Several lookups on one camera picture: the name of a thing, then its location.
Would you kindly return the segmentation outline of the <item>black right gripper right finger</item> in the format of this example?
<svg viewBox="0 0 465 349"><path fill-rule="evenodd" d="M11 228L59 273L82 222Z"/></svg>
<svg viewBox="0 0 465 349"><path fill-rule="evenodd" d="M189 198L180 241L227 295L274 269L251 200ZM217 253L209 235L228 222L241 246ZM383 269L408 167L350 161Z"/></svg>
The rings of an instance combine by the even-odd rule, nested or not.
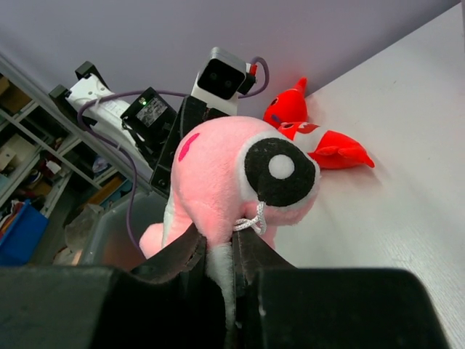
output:
<svg viewBox="0 0 465 349"><path fill-rule="evenodd" d="M239 348L447 348L429 295L399 268L296 268L232 237Z"/></svg>

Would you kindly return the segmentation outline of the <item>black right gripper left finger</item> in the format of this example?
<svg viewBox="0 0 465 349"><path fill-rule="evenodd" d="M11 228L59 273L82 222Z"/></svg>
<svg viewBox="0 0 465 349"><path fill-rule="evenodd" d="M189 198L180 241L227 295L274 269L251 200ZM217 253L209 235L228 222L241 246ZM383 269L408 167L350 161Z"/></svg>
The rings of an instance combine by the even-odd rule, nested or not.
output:
<svg viewBox="0 0 465 349"><path fill-rule="evenodd" d="M222 348L225 306L206 277L206 239L188 228L131 271L1 269L3 348Z"/></svg>

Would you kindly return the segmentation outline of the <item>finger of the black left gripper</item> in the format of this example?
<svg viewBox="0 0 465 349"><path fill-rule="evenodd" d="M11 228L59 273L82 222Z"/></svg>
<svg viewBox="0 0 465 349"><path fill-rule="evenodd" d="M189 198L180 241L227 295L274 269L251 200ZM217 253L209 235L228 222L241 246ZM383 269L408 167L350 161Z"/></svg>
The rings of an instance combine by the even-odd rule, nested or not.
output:
<svg viewBox="0 0 465 349"><path fill-rule="evenodd" d="M196 97L187 96L183 99L177 115L169 124L167 140L150 179L150 185L157 194L164 198L169 197L171 167L182 138L199 124L223 116L227 114L216 108L209 108L204 101Z"/></svg>

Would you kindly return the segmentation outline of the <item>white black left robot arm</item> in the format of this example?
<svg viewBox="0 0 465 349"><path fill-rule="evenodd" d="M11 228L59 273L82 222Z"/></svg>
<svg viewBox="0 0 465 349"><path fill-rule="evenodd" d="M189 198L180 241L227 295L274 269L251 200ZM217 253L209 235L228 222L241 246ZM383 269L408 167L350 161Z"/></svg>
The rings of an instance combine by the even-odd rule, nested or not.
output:
<svg viewBox="0 0 465 349"><path fill-rule="evenodd" d="M75 73L75 85L58 84L49 93L52 102L77 126L112 143L113 153L125 149L131 156L125 173L136 171L138 186L168 197L171 164L180 140L200 123L222 117L223 112L190 95L182 98L176 111L162 92L151 87L132 93L132 103L122 97L110 100L112 91L95 65L86 61Z"/></svg>

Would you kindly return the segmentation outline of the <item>pink pig plush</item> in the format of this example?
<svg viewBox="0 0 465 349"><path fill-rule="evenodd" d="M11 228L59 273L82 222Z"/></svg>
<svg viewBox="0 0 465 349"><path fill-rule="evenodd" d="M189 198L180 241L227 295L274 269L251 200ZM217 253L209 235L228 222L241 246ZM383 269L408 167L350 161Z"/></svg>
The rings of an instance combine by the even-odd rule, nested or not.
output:
<svg viewBox="0 0 465 349"><path fill-rule="evenodd" d="M235 230L253 228L273 245L280 226L302 220L315 202L320 167L267 122L248 116L205 121L180 141L163 222L139 240L152 257L195 226L207 240L206 273L221 289L225 326L235 322Z"/></svg>

